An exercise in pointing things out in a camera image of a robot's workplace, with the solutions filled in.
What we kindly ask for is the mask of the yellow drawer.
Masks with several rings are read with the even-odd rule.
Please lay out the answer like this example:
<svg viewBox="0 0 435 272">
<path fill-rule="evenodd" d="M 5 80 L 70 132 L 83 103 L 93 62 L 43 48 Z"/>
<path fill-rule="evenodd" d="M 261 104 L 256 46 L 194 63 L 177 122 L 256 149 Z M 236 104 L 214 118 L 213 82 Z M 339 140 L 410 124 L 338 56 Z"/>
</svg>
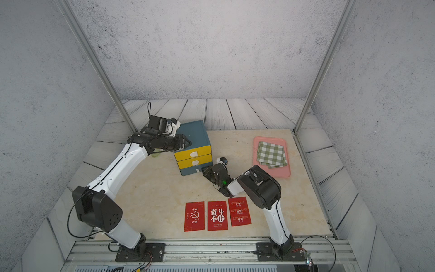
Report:
<svg viewBox="0 0 435 272">
<path fill-rule="evenodd" d="M 182 170 L 185 168 L 195 167 L 195 166 L 200 165 L 200 164 L 211 163 L 212 158 L 213 157 L 211 154 L 207 154 L 204 156 L 199 156 L 199 157 L 195 157 L 195 158 L 181 160 L 181 161 L 178 161 L 177 164 L 179 166 L 179 169 Z"/>
<path fill-rule="evenodd" d="M 189 147 L 188 149 L 174 152 L 174 156 L 178 162 L 209 154 L 211 154 L 211 145 L 196 148 Z"/>
</svg>

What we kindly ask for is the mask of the yellow top drawer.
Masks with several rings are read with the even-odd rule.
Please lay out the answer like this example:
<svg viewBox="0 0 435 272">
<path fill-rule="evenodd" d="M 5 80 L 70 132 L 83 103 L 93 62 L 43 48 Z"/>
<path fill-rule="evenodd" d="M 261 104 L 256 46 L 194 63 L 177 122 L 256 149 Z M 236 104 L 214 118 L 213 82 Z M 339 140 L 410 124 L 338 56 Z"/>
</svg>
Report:
<svg viewBox="0 0 435 272">
<path fill-rule="evenodd" d="M 178 162 L 209 154 L 211 154 L 211 145 L 196 148 L 189 147 L 188 149 L 174 152 L 174 156 Z"/>
</svg>

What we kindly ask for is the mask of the red postcards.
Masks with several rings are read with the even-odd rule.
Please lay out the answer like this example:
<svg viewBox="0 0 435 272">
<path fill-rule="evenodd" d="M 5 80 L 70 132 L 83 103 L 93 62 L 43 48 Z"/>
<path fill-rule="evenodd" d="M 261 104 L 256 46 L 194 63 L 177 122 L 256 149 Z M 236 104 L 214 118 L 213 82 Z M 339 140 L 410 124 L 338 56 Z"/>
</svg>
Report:
<svg viewBox="0 0 435 272">
<path fill-rule="evenodd" d="M 246 197 L 233 197 L 228 199 L 231 226 L 245 226 L 251 224 L 249 206 Z"/>
</svg>

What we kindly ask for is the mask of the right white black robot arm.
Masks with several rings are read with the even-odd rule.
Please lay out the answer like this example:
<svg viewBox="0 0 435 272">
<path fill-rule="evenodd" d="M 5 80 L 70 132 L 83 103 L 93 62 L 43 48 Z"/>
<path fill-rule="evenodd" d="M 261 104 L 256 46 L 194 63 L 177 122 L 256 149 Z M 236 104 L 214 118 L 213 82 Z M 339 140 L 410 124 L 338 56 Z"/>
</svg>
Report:
<svg viewBox="0 0 435 272">
<path fill-rule="evenodd" d="M 227 198 L 246 193 L 251 201 L 263 210 L 269 230 L 273 254 L 283 258 L 295 242 L 287 228 L 281 208 L 282 187 L 272 176 L 258 165 L 252 166 L 239 177 L 233 179 L 224 163 L 217 163 L 202 169 L 203 176 Z"/>
</svg>

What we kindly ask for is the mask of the teal bottom drawer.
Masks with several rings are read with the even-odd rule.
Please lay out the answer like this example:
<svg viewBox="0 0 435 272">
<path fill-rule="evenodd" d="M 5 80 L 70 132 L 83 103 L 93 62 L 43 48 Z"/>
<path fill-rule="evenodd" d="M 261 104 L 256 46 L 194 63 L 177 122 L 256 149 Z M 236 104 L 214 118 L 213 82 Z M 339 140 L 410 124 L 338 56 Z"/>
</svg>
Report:
<svg viewBox="0 0 435 272">
<path fill-rule="evenodd" d="M 180 173 L 182 176 L 187 176 L 187 175 L 192 175 L 195 173 L 202 173 L 202 170 L 204 168 L 207 168 L 209 166 L 212 166 L 213 163 L 209 162 L 209 163 L 204 163 L 204 164 L 198 164 L 192 167 L 188 167 L 188 168 L 184 168 L 184 169 L 180 169 Z"/>
</svg>

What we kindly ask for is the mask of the red postcard white characters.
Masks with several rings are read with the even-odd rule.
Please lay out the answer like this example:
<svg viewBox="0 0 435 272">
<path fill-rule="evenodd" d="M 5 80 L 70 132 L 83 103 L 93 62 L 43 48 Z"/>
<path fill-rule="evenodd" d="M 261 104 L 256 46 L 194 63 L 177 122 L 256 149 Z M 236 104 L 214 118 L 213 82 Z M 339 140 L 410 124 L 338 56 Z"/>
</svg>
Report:
<svg viewBox="0 0 435 272">
<path fill-rule="evenodd" d="M 227 203 L 225 201 L 208 201 L 207 231 L 228 230 Z"/>
</svg>

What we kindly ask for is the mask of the red postcard MUST text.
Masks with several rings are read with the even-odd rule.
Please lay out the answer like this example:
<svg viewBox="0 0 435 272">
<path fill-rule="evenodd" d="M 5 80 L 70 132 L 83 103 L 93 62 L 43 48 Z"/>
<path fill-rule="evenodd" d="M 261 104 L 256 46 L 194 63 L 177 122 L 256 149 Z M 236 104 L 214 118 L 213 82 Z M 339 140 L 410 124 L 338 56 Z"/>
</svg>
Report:
<svg viewBox="0 0 435 272">
<path fill-rule="evenodd" d="M 185 204 L 184 231 L 205 230 L 205 202 L 189 202 Z"/>
</svg>

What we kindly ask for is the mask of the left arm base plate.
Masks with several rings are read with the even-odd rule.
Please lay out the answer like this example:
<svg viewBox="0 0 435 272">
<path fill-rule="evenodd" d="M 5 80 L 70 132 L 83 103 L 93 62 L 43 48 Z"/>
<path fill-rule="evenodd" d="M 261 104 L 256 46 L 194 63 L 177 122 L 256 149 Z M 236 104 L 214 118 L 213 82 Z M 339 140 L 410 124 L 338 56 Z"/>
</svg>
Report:
<svg viewBox="0 0 435 272">
<path fill-rule="evenodd" d="M 120 246 L 115 262 L 162 262 L 165 243 L 139 243 L 134 249 Z"/>
</svg>

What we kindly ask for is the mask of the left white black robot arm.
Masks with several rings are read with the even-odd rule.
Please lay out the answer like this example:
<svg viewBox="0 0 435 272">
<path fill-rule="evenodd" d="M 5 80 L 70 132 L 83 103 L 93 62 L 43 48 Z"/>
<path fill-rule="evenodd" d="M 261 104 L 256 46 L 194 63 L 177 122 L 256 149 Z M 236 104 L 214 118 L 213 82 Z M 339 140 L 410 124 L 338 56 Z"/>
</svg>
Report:
<svg viewBox="0 0 435 272">
<path fill-rule="evenodd" d="M 123 219 L 122 208 L 115 198 L 135 168 L 151 154 L 174 152 L 191 146 L 192 142 L 177 130 L 178 120 L 151 115 L 147 126 L 129 137 L 115 160 L 86 187 L 78 186 L 72 193 L 79 221 L 98 228 L 126 249 L 137 249 L 143 235 Z"/>
</svg>

